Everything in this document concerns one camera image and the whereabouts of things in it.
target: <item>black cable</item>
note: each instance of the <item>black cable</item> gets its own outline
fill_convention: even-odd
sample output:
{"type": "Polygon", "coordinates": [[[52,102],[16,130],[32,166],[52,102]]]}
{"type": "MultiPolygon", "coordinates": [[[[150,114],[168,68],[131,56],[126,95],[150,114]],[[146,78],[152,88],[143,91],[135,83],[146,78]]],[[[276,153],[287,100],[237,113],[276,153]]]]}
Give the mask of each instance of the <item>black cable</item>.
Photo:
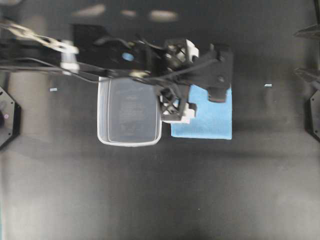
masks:
{"type": "Polygon", "coordinates": [[[90,79],[88,79],[86,77],[83,77],[83,76],[81,76],[81,75],[79,75],[77,73],[74,73],[74,72],[72,72],[70,70],[64,69],[64,68],[62,68],[60,66],[57,66],[57,65],[51,64],[49,62],[42,61],[42,60],[37,59],[37,58],[33,58],[33,57],[19,57],[19,58],[14,58],[12,60],[0,61],[0,63],[2,63],[2,62],[12,62],[12,61],[33,61],[33,62],[36,62],[36,63],[39,63],[39,64],[43,64],[43,65],[46,65],[46,66],[49,66],[49,67],[52,67],[52,68],[59,69],[62,72],[67,72],[70,75],[75,76],[75,77],[77,77],[77,78],[79,78],[79,79],[81,79],[81,80],[83,80],[83,81],[85,81],[87,83],[91,83],[91,84],[98,84],[99,83],[99,81],[90,80],[90,79]]]}
{"type": "MultiPolygon", "coordinates": [[[[10,62],[14,62],[14,61],[33,61],[33,62],[36,62],[36,63],[40,63],[40,64],[43,64],[43,65],[46,65],[46,66],[49,66],[49,67],[52,67],[52,68],[56,68],[56,69],[59,69],[61,70],[62,72],[67,72],[69,73],[70,75],[72,76],[75,76],[87,83],[91,83],[91,84],[98,84],[98,83],[101,83],[101,82],[104,82],[104,80],[98,80],[98,81],[95,81],[95,80],[90,80],[86,77],[83,77],[77,73],[74,73],[70,70],[67,70],[65,68],[62,68],[60,66],[57,66],[57,65],[54,65],[54,64],[51,64],[49,62],[46,62],[46,61],[42,61],[40,59],[37,59],[37,58],[33,58],[33,57],[19,57],[19,58],[14,58],[12,60],[5,60],[5,61],[0,61],[0,63],[3,63],[3,62],[6,62],[6,63],[10,63],[10,62]]],[[[186,69],[183,69],[183,70],[179,70],[179,71],[174,71],[174,72],[171,72],[171,73],[168,73],[166,75],[162,75],[162,76],[154,76],[154,77],[130,77],[128,76],[129,78],[135,80],[135,81],[138,81],[138,82],[141,82],[141,83],[144,83],[144,84],[151,84],[151,85],[154,85],[154,83],[152,83],[151,81],[152,80],[158,80],[158,79],[168,79],[168,78],[172,78],[172,77],[175,77],[175,76],[179,76],[179,75],[182,75],[182,74],[186,74],[186,73],[190,73],[190,72],[193,72],[193,71],[196,71],[196,70],[199,70],[199,69],[202,69],[212,63],[215,63],[215,62],[218,62],[217,59],[210,59],[206,62],[203,62],[201,64],[198,64],[196,66],[191,66],[191,67],[188,67],[186,69]]],[[[108,80],[115,80],[115,79],[119,79],[120,77],[117,77],[117,78],[108,78],[106,79],[105,81],[108,81],[108,80]]]]}

